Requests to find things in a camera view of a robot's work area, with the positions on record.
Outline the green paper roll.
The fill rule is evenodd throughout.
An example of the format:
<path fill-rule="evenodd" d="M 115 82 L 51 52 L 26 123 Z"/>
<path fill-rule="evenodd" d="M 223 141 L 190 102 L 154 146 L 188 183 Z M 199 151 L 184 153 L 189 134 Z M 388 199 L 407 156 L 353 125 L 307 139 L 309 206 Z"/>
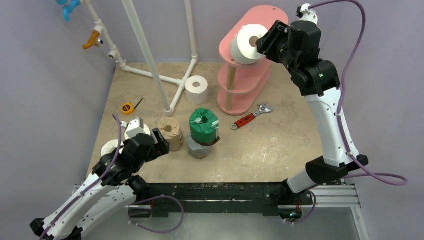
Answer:
<path fill-rule="evenodd" d="M 197 108 L 189 118 L 191 137 L 198 144 L 209 147 L 219 140 L 219 118 L 209 109 Z"/>

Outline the white paper towel roll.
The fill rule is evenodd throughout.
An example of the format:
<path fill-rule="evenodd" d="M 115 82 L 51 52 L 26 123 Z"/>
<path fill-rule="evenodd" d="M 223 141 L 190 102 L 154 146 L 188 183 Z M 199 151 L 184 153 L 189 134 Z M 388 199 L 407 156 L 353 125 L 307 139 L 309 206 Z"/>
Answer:
<path fill-rule="evenodd" d="M 256 41 L 264 37 L 268 29 L 260 24 L 243 25 L 230 44 L 232 59 L 240 65 L 251 65 L 264 55 L 258 53 Z"/>

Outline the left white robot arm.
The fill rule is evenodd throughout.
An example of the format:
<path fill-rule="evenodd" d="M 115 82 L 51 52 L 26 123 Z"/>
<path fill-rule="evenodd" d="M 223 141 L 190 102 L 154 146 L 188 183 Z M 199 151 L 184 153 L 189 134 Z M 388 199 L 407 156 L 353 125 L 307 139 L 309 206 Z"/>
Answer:
<path fill-rule="evenodd" d="M 111 140 L 81 187 L 54 213 L 29 227 L 41 240 L 81 240 L 117 209 L 150 202 L 150 186 L 136 173 L 145 163 L 170 152 L 158 128 L 126 129 L 124 141 Z"/>

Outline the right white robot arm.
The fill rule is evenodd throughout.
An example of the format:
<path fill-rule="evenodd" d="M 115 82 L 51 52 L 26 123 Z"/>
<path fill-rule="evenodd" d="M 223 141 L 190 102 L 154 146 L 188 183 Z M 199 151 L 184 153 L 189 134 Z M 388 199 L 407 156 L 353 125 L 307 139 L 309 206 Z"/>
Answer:
<path fill-rule="evenodd" d="M 322 143 L 323 155 L 306 163 L 305 169 L 282 182 L 280 196 L 288 204 L 300 198 L 301 192 L 339 180 L 360 167 L 351 158 L 366 166 L 369 159 L 360 154 L 347 126 L 339 104 L 341 81 L 336 66 L 319 57 L 322 32 L 310 21 L 294 21 L 286 25 L 276 20 L 270 30 L 256 42 L 257 52 L 268 60 L 282 64 L 308 103 Z"/>

